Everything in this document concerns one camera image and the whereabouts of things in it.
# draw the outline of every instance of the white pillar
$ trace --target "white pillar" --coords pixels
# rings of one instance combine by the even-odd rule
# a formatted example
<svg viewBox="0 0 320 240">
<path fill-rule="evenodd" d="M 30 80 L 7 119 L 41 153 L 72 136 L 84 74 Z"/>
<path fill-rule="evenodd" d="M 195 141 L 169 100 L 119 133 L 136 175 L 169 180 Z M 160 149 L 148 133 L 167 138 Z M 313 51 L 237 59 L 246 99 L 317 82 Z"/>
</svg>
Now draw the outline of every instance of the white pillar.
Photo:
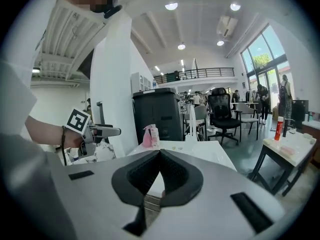
<svg viewBox="0 0 320 240">
<path fill-rule="evenodd" d="M 108 33 L 94 49 L 90 96 L 94 123 L 100 123 L 97 102 L 102 102 L 104 122 L 121 129 L 110 137 L 117 158 L 138 146 L 130 85 L 132 19 L 121 10 L 110 19 Z"/>
</svg>

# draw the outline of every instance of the recessed ceiling light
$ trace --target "recessed ceiling light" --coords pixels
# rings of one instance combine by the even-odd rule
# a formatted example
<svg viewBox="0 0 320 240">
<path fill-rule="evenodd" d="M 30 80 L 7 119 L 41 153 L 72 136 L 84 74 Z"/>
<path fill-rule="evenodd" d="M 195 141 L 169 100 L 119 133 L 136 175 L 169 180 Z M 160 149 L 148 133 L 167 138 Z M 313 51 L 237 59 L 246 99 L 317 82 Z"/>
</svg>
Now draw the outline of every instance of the recessed ceiling light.
<svg viewBox="0 0 320 240">
<path fill-rule="evenodd" d="M 182 43 L 182 44 L 180 44 L 179 46 L 178 46 L 178 49 L 179 50 L 184 50 L 186 48 L 186 45 L 184 44 L 184 43 Z"/>
<path fill-rule="evenodd" d="M 241 5 L 236 4 L 236 3 L 232 3 L 230 4 L 230 8 L 232 11 L 238 11 L 240 9 Z"/>
<path fill-rule="evenodd" d="M 178 3 L 177 2 L 174 2 L 174 3 L 169 3 L 169 4 L 166 4 L 165 5 L 165 8 L 169 11 L 173 11 L 175 9 L 177 9 L 178 7 Z"/>
</svg>

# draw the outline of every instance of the floor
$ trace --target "floor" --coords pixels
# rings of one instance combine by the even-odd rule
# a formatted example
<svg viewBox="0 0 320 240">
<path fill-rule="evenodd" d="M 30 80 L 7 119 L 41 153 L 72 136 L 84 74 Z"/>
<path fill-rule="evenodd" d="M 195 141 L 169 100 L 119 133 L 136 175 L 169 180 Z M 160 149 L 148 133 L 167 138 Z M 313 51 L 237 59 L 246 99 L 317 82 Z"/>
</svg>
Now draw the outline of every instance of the floor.
<svg viewBox="0 0 320 240">
<path fill-rule="evenodd" d="M 266 124 L 260 124 L 259 126 L 258 140 L 256 140 L 256 125 L 253 125 L 251 133 L 248 135 L 250 128 L 249 123 L 242 124 L 241 143 L 239 143 L 238 146 L 234 140 L 224 138 L 222 147 L 240 174 L 248 176 L 248 174 L 253 171 L 263 146 L 263 139 L 274 138 L 275 131 L 272 131 L 271 128 L 274 129 L 276 126 L 277 122 L 272 120 L 272 116 L 269 116 Z M 235 137 L 237 139 L 240 137 L 239 130 L 237 130 Z M 221 138 L 211 138 L 210 140 L 220 141 Z M 277 176 L 279 176 L 281 172 L 281 168 L 272 159 L 266 156 L 260 169 L 260 173 L 263 177 L 271 183 L 271 181 L 277 179 Z M 283 189 L 275 195 L 275 197 L 281 202 L 287 212 L 297 209 L 309 199 L 309 195 L 314 189 L 314 185 L 317 182 L 318 177 L 319 170 L 310 164 L 285 197 L 283 197 L 281 193 L 286 186 L 284 186 Z"/>
</svg>

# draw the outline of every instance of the black office chair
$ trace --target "black office chair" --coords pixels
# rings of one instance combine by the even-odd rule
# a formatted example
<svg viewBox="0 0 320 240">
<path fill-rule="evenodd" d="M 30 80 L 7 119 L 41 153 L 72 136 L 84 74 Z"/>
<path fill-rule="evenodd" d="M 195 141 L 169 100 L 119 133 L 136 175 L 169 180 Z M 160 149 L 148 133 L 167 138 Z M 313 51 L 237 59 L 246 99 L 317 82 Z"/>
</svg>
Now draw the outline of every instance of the black office chair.
<svg viewBox="0 0 320 240">
<path fill-rule="evenodd" d="M 211 105 L 212 113 L 210 113 L 210 125 L 222 129 L 222 132 L 217 132 L 215 135 L 208 136 L 208 140 L 213 137 L 221 137 L 221 145 L 224 137 L 236 141 L 232 133 L 228 133 L 227 129 L 240 127 L 240 142 L 241 142 L 241 121 L 232 118 L 230 108 L 230 95 L 227 94 L 224 88 L 215 88 L 212 95 L 208 96 L 208 102 Z"/>
</svg>

